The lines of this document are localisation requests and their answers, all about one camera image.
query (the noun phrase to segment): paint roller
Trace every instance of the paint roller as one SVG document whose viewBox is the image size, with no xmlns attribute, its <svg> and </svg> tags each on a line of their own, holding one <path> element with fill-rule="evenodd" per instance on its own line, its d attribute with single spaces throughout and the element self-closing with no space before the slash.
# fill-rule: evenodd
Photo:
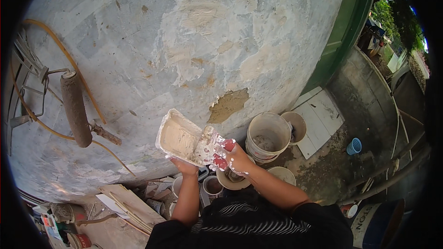
<svg viewBox="0 0 443 249">
<path fill-rule="evenodd" d="M 79 75 L 75 71 L 65 72 L 60 78 L 60 87 L 72 135 L 78 146 L 88 147 L 92 142 L 92 134 L 86 117 Z"/>
</svg>

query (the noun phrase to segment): cloth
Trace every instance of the cloth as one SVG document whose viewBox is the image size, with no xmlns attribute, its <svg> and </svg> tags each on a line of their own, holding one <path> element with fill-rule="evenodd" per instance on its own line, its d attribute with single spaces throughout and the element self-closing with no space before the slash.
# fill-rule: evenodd
<svg viewBox="0 0 443 249">
<path fill-rule="evenodd" d="M 285 215 L 261 196 L 217 198 L 191 228 L 169 220 L 154 226 L 146 249 L 352 248 L 352 231 L 337 205 L 306 203 Z"/>
</svg>

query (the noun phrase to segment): green door frame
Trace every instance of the green door frame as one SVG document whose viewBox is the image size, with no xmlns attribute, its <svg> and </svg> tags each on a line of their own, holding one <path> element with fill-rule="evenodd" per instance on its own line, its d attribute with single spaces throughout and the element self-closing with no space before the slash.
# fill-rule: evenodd
<svg viewBox="0 0 443 249">
<path fill-rule="evenodd" d="M 325 49 L 322 53 L 322 58 L 317 63 L 311 77 L 309 78 L 305 88 L 300 95 L 307 93 L 316 86 L 325 87 L 331 79 L 335 71 L 347 59 L 351 48 L 357 41 L 360 32 L 363 29 L 366 19 L 368 18 L 369 10 L 372 6 L 373 0 L 342 0 L 340 10 L 338 11 L 337 20 L 335 21 L 331 35 Z M 349 8 L 352 8 L 352 13 L 349 16 Z M 333 39 L 333 36 L 339 36 L 338 41 Z"/>
</svg>

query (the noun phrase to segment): stain on wall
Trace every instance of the stain on wall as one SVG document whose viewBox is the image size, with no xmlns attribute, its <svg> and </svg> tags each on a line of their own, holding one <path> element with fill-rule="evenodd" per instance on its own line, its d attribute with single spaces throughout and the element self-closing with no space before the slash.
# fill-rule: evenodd
<svg viewBox="0 0 443 249">
<path fill-rule="evenodd" d="M 228 119 L 231 114 L 240 111 L 248 99 L 248 88 L 226 93 L 218 99 L 214 106 L 209 107 L 211 116 L 208 119 L 208 123 L 222 123 Z"/>
<path fill-rule="evenodd" d="M 340 3 L 34 0 L 26 18 L 44 22 L 61 38 L 108 121 L 99 125 L 121 138 L 122 145 L 96 135 L 94 140 L 132 163 L 137 178 L 126 174 L 102 148 L 79 148 L 29 123 L 12 132 L 11 166 L 17 186 L 48 201 L 75 200 L 96 194 L 104 184 L 175 173 L 175 166 L 155 147 L 161 119 L 171 108 L 202 128 L 212 121 L 223 136 L 244 138 L 254 116 L 283 112 L 296 101 L 326 45 Z M 71 67 L 38 27 L 27 26 L 27 38 L 51 70 Z M 35 77 L 26 85 L 41 89 Z M 50 77 L 49 86 L 60 96 L 59 77 Z M 219 102 L 209 109 L 218 96 L 232 96 L 230 91 L 248 99 L 235 106 Z M 41 108 L 40 99 L 25 95 L 33 110 Z M 86 93 L 84 101 L 88 120 L 99 122 Z M 64 108 L 50 94 L 41 119 L 69 135 Z"/>
</svg>

